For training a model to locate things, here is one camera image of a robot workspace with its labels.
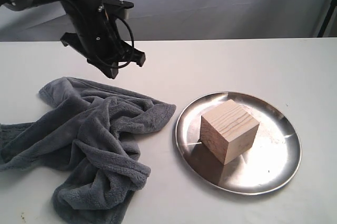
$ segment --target wooden block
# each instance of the wooden block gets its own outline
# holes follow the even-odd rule
[[[233,100],[201,116],[200,140],[223,164],[250,149],[259,122]]]

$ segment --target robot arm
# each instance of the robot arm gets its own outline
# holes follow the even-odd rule
[[[118,69],[131,62],[143,66],[145,54],[134,48],[132,31],[125,22],[126,10],[133,7],[130,2],[120,0],[0,0],[13,11],[60,1],[70,17],[76,33],[65,33],[61,42],[71,46],[87,58],[107,77],[115,79]],[[125,43],[116,26],[121,20],[129,30],[132,45]]]

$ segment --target table surface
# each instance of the table surface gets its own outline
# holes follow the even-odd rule
[[[337,223],[337,38],[137,42],[143,68],[109,80],[60,43],[0,43],[0,123],[31,122],[50,110],[36,95],[62,76],[120,86],[174,103],[159,133],[137,136],[151,167],[127,210],[128,223]],[[236,91],[281,110],[302,142],[300,169],[288,186],[264,196],[212,188],[182,162],[175,122],[199,96]],[[1,223],[63,223],[51,205],[68,173],[40,167],[0,173]]]

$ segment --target metal plate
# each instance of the metal plate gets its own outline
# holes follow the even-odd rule
[[[199,141],[199,132],[201,115],[229,99],[254,116],[260,126],[252,148],[224,166]],[[301,162],[301,143],[288,119],[266,102],[241,93],[213,93],[195,100],[180,115],[175,137],[181,156],[197,174],[237,194],[275,191],[293,178]]]

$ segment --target gray towel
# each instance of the gray towel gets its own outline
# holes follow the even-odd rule
[[[72,171],[53,194],[59,216],[71,224],[121,223],[150,175],[128,134],[160,130],[175,106],[69,77],[39,94],[55,109],[35,123],[0,125],[0,171],[37,165]]]

